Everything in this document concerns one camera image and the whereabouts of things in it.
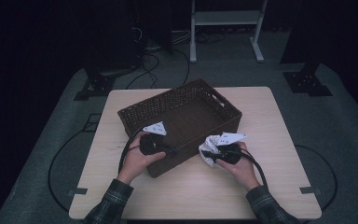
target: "white metal stand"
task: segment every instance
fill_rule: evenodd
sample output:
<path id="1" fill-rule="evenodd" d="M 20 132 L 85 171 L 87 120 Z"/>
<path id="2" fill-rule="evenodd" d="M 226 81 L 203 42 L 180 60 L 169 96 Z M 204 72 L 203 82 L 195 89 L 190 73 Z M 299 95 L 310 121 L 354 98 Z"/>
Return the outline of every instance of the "white metal stand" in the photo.
<path id="1" fill-rule="evenodd" d="M 257 41 L 260 35 L 268 0 L 263 0 L 261 10 L 248 11 L 196 11 L 196 0 L 192 0 L 191 6 L 191 40 L 190 40 L 190 62 L 197 62 L 196 53 L 196 26 L 198 25 L 237 25 L 255 24 L 255 36 L 250 38 L 255 57 L 259 63 L 264 62 L 263 54 Z"/>

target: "brown woven basket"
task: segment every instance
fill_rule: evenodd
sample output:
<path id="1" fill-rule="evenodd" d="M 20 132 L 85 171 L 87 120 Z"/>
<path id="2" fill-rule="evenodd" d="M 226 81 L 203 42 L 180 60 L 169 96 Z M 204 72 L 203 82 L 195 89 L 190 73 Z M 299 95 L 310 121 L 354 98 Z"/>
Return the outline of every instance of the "brown woven basket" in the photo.
<path id="1" fill-rule="evenodd" d="M 138 104 L 119 110 L 126 133 L 141 126 L 164 122 L 164 143 L 179 149 L 147 167 L 157 177 L 199 153 L 205 138 L 222 132 L 235 133 L 242 113 L 202 79 L 165 91 Z"/>

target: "gray carpet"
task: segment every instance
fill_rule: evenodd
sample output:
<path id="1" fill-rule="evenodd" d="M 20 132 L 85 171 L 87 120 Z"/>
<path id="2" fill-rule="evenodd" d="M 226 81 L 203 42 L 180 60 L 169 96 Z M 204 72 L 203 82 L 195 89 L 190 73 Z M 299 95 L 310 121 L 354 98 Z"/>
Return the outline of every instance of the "gray carpet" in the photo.
<path id="1" fill-rule="evenodd" d="M 310 223 L 358 223 L 358 105 L 343 87 L 339 76 L 324 65 L 318 68 L 316 75 L 333 96 L 309 97 L 305 93 L 292 93 L 282 72 L 298 71 L 303 64 L 280 64 L 288 35 L 260 35 L 264 63 L 256 62 L 248 34 L 227 35 L 226 40 L 213 45 L 198 44 L 198 62 L 190 65 L 188 80 L 203 78 L 214 87 L 270 87 L 293 142 L 322 155 L 337 176 L 337 197 L 323 211 L 321 218 Z M 189 56 L 188 44 L 175 47 Z M 185 57 L 177 51 L 173 55 L 165 51 L 154 55 L 159 58 L 158 67 L 152 71 L 158 78 L 157 87 L 182 85 L 187 70 Z M 145 57 L 147 68 L 155 63 L 155 58 Z M 114 89 L 125 89 L 144 71 L 138 69 L 119 77 Z M 85 72 L 80 70 L 68 83 L 0 211 L 0 223 L 79 223 L 54 202 L 48 191 L 48 169 L 65 142 L 82 130 L 89 115 L 103 111 L 106 97 L 73 101 L 86 78 Z M 152 84 L 151 77 L 145 75 L 130 89 L 148 89 Z M 66 208 L 72 201 L 68 192 L 76 188 L 93 135 L 93 132 L 76 135 L 62 148 L 51 167 L 51 188 Z M 317 199 L 324 207 L 335 192 L 329 165 L 311 150 L 297 147 L 297 151 L 310 183 L 321 192 Z"/>

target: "plaid sleeve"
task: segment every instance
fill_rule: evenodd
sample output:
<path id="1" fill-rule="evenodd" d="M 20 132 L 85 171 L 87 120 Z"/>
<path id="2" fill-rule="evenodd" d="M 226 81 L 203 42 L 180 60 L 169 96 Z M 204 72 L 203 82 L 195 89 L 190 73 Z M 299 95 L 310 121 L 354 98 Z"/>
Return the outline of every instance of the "plaid sleeve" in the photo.
<path id="1" fill-rule="evenodd" d="M 102 201 L 89 212 L 84 222 L 92 224 L 120 223 L 121 214 L 132 191 L 133 187 L 114 179 Z"/>
<path id="2" fill-rule="evenodd" d="M 297 218 L 288 214 L 279 206 L 277 201 L 269 193 L 269 190 L 264 186 L 251 189 L 246 194 L 246 198 L 256 217 L 263 224 L 300 224 L 300 221 Z"/>

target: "light wood tabletop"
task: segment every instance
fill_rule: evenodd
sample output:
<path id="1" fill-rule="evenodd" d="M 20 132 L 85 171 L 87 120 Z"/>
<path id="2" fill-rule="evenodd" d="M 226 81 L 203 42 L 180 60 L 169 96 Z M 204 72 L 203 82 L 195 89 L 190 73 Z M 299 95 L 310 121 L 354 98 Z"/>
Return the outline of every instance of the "light wood tabletop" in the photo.
<path id="1" fill-rule="evenodd" d="M 310 187 L 295 146 L 272 92 L 267 87 L 215 88 L 242 112 L 238 133 L 262 167 L 269 191 L 287 212 L 315 219 L 322 211 Z M 118 110 L 166 91 L 111 91 L 94 136 L 69 216 L 82 219 L 101 201 L 113 178 L 128 136 Z M 143 172 L 131 185 L 134 191 L 124 209 L 124 219 L 253 219 L 246 191 L 220 167 L 210 167 L 200 155 L 158 178 Z"/>

